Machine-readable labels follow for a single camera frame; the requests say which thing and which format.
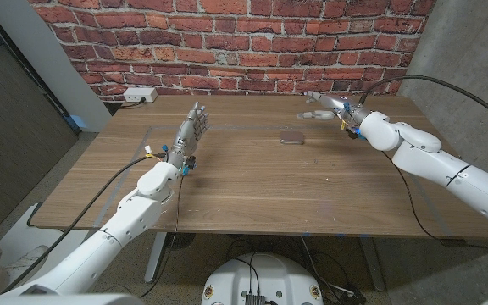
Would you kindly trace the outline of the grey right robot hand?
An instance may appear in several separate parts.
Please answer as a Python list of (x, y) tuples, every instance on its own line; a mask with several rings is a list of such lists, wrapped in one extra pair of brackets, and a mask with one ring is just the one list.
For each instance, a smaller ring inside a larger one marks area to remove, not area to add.
[(325, 94), (318, 91), (305, 91), (306, 103), (319, 103), (324, 110), (314, 110), (297, 114), (299, 119), (341, 119), (349, 125), (360, 125), (371, 111), (349, 97)]

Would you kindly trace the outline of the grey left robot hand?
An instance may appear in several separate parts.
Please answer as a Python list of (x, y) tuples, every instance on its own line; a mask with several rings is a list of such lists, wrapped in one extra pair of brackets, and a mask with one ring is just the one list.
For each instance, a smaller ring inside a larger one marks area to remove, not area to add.
[(207, 129), (208, 113), (204, 106), (195, 102), (175, 134), (166, 161), (176, 168), (182, 167), (185, 159), (197, 150), (197, 145)]

